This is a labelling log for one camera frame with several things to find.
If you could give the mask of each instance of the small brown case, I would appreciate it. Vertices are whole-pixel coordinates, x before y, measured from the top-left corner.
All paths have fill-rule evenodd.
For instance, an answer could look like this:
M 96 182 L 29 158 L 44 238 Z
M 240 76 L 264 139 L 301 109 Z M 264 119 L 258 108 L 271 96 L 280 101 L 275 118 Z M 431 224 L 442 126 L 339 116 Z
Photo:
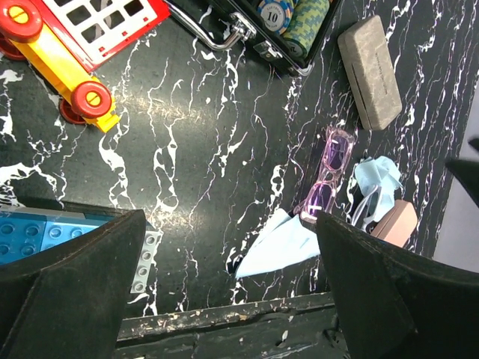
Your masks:
M 403 247 L 418 225 L 418 216 L 412 203 L 396 200 L 394 207 L 376 225 L 372 236 L 398 247 Z
M 385 129 L 403 105 L 381 19 L 357 22 L 339 36 L 338 45 L 363 127 Z

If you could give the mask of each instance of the stack of poker chips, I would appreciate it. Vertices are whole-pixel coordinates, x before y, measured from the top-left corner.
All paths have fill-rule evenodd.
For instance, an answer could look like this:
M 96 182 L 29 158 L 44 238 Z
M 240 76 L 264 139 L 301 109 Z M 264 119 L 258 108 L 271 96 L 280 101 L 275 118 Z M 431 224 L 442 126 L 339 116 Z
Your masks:
M 306 58 L 320 31 L 331 0 L 263 0 L 258 11 L 266 27 L 282 34 L 290 55 Z

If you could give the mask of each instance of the red wheel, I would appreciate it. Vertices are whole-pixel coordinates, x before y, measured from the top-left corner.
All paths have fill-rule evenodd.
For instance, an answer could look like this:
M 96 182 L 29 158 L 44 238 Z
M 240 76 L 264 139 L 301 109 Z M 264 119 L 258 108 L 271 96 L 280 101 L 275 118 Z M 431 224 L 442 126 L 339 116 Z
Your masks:
M 80 116 L 73 112 L 71 104 L 66 101 L 66 99 L 61 99 L 60 106 L 59 106 L 61 116 L 67 121 L 68 123 L 72 123 L 73 125 L 85 125 L 86 121 Z
M 72 109 L 86 118 L 97 118 L 110 111 L 112 95 L 99 82 L 86 81 L 72 92 Z
M 0 51 L 6 58 L 14 61 L 25 61 L 26 57 L 18 50 L 12 42 L 0 33 Z
M 29 0 L 0 1 L 0 32 L 19 43 L 35 41 L 42 31 L 43 20 Z

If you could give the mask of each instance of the pink sunglasses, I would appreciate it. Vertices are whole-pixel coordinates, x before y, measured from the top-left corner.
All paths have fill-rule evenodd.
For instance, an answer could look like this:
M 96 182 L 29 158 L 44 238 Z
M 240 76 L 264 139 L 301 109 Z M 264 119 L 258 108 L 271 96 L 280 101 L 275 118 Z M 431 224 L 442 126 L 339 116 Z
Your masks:
M 339 179 L 351 159 L 355 139 L 342 129 L 328 126 L 326 147 L 317 180 L 308 196 L 294 209 L 303 221 L 315 224 L 319 211 L 330 213 L 335 202 Z

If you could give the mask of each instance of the light blue cloth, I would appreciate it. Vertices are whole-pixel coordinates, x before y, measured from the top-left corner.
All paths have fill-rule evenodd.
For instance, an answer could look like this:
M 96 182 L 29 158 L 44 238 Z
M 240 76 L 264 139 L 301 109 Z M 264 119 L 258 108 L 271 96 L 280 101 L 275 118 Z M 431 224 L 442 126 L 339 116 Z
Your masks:
M 365 159 L 356 166 L 354 176 L 363 196 L 367 197 L 375 189 L 380 191 L 378 196 L 370 196 L 368 204 L 370 209 L 374 208 L 369 211 L 369 215 L 374 214 L 371 220 L 379 222 L 394 207 L 394 191 L 402 187 L 401 173 L 391 159 L 381 156 Z
M 316 233 L 278 209 L 266 222 L 240 263 L 236 279 L 276 271 L 320 255 Z

